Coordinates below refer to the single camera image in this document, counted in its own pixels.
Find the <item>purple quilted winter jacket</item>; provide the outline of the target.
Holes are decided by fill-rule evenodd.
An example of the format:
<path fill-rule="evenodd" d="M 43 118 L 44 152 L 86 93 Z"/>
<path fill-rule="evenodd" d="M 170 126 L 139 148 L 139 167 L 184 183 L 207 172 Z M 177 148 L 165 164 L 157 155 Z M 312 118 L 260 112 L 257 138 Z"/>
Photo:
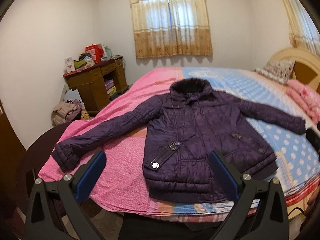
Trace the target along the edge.
<path fill-rule="evenodd" d="M 146 126 L 143 174 L 150 197 L 174 203 L 221 202 L 225 195 L 210 169 L 210 153 L 221 153 L 239 172 L 259 180 L 278 168 L 273 148 L 248 123 L 250 118 L 298 135 L 305 133 L 305 120 L 298 116 L 191 78 L 173 83 L 168 93 L 153 96 L 130 112 L 56 144 L 52 156 L 63 172 L 71 171 L 83 155 Z"/>

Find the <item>pile of clothes on floor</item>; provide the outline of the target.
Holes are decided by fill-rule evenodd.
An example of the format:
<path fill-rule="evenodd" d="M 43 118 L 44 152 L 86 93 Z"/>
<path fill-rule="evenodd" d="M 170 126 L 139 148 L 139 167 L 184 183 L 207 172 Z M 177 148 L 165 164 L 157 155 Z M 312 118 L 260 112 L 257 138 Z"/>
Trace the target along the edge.
<path fill-rule="evenodd" d="M 59 126 L 66 122 L 72 122 L 81 119 L 82 105 L 77 99 L 60 102 L 51 113 L 52 125 Z"/>

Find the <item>pink folded quilt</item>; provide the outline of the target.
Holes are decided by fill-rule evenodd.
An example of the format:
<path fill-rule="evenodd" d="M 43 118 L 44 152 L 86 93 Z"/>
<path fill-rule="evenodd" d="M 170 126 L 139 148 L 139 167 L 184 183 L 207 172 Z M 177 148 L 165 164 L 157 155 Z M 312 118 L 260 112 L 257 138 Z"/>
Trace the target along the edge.
<path fill-rule="evenodd" d="M 298 80 L 287 82 L 286 94 L 313 120 L 319 123 L 319 94 Z"/>

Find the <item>cream wooden headboard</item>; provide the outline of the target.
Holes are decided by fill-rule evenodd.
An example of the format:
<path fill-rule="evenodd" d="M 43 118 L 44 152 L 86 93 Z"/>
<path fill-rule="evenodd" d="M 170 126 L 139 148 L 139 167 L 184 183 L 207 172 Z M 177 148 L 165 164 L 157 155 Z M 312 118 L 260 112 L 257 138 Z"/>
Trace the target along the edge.
<path fill-rule="evenodd" d="M 272 61 L 295 61 L 291 79 L 308 85 L 319 93 L 320 62 L 316 54 L 302 48 L 285 48 L 271 57 Z"/>

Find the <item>pink and blue bedspread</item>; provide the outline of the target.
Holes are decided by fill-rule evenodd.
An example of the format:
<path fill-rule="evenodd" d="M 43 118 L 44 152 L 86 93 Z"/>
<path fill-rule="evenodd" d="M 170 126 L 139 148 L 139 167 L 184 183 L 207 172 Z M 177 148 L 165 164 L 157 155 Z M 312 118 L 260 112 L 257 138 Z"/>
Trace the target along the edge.
<path fill-rule="evenodd" d="M 212 87 L 239 98 L 279 108 L 291 115 L 305 113 L 285 94 L 285 87 L 255 72 L 216 67 L 156 68 L 137 80 L 122 96 L 106 106 L 92 120 L 72 122 L 58 136 L 63 141 L 80 135 L 97 124 L 133 110 L 148 98 L 167 93 L 172 83 L 189 77 L 206 79 Z M 254 129 L 270 144 L 277 156 L 276 177 L 283 187 L 289 213 L 305 208 L 319 184 L 319 159 L 306 137 L 275 125 L 250 120 Z M 142 173 L 146 128 L 136 130 L 104 147 L 106 167 L 91 192 L 91 199 L 111 212 L 129 212 L 171 222 L 220 222 L 232 208 L 228 201 L 216 204 L 173 204 L 149 197 Z"/>

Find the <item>patterned grey pillow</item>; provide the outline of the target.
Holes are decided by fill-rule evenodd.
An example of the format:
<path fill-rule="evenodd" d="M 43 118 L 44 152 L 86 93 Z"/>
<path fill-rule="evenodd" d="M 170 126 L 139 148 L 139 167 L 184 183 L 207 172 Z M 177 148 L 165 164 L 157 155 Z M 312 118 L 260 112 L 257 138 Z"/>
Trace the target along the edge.
<path fill-rule="evenodd" d="M 292 60 L 269 60 L 263 68 L 257 68 L 255 72 L 276 83 L 286 85 L 294 66 L 295 61 Z"/>

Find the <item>beige side window curtain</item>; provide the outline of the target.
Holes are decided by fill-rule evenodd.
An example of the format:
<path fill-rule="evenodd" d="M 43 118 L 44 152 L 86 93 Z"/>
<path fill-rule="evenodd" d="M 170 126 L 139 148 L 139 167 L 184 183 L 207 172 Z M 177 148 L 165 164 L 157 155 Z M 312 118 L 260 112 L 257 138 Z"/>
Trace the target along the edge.
<path fill-rule="evenodd" d="M 282 0 L 293 47 L 306 49 L 319 56 L 319 32 L 299 0 Z"/>

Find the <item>brown wooden desk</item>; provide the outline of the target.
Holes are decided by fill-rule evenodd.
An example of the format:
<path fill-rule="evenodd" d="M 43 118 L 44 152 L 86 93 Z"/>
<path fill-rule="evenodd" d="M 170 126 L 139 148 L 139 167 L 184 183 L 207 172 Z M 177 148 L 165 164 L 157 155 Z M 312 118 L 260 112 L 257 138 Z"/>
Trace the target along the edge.
<path fill-rule="evenodd" d="M 78 90 L 86 111 L 92 116 L 97 115 L 110 103 L 105 79 L 114 81 L 118 95 L 125 93 L 129 88 L 125 77 L 123 57 L 120 55 L 79 72 L 64 74 L 63 77 L 70 89 Z"/>

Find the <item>stacked boxes under desk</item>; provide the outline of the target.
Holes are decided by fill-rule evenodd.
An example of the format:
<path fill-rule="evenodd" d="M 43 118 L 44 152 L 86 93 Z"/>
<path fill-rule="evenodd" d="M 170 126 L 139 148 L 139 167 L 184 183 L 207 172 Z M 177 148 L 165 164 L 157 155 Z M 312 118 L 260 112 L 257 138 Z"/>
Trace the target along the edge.
<path fill-rule="evenodd" d="M 114 85 L 113 79 L 105 80 L 104 84 L 105 84 L 108 96 L 112 96 L 112 95 L 116 94 L 117 89 Z"/>

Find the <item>white printed box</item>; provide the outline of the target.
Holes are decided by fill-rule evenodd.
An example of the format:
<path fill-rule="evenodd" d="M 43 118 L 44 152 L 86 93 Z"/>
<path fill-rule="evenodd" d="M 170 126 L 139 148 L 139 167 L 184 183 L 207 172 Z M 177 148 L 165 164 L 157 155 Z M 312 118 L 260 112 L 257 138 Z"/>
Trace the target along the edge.
<path fill-rule="evenodd" d="M 74 60 L 72 57 L 68 57 L 65 59 L 65 67 L 68 73 L 75 71 Z"/>

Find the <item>green cloth on desk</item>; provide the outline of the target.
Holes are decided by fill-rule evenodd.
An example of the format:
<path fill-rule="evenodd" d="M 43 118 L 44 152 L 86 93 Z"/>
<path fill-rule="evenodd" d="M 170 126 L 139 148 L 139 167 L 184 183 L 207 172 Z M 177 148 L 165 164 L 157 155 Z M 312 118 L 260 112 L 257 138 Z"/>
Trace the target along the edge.
<path fill-rule="evenodd" d="M 81 61 L 74 61 L 74 69 L 77 70 L 87 64 L 86 60 L 81 60 Z"/>

